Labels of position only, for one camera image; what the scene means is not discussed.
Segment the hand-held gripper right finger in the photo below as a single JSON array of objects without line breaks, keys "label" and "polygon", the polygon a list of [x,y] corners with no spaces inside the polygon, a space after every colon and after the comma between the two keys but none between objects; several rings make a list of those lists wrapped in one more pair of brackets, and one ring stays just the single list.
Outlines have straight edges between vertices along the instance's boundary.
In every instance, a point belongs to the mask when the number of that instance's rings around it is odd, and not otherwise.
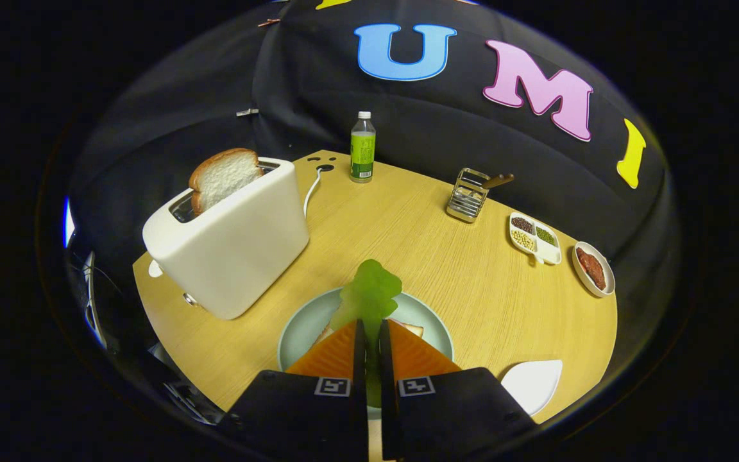
[{"label": "hand-held gripper right finger", "polygon": [[536,432],[536,422],[488,369],[446,370],[447,356],[421,372],[405,351],[429,344],[393,321],[379,331],[382,457],[395,461],[491,461]]}]

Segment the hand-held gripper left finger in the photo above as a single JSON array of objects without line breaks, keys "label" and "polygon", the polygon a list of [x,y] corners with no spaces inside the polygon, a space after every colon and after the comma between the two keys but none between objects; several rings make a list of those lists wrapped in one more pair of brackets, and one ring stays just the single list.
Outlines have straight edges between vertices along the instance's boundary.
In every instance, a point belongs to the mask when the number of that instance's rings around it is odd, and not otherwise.
[{"label": "hand-held gripper left finger", "polygon": [[361,320],[328,337],[345,339],[347,371],[259,372],[219,421],[220,434],[260,461],[366,461],[366,333]]}]

